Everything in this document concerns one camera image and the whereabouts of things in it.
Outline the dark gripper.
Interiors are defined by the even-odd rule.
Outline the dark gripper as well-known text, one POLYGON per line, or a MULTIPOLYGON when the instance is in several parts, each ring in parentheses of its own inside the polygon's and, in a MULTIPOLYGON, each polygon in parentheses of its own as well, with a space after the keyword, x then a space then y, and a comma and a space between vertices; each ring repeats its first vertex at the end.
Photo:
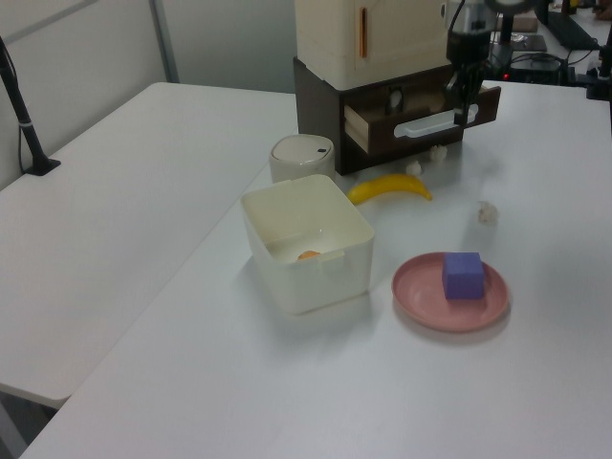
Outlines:
POLYGON ((465 126, 468 123, 470 106, 479 93, 479 65, 489 57, 491 31, 482 33, 449 32, 447 59, 454 68, 446 86, 446 93, 458 98, 455 122, 465 126))

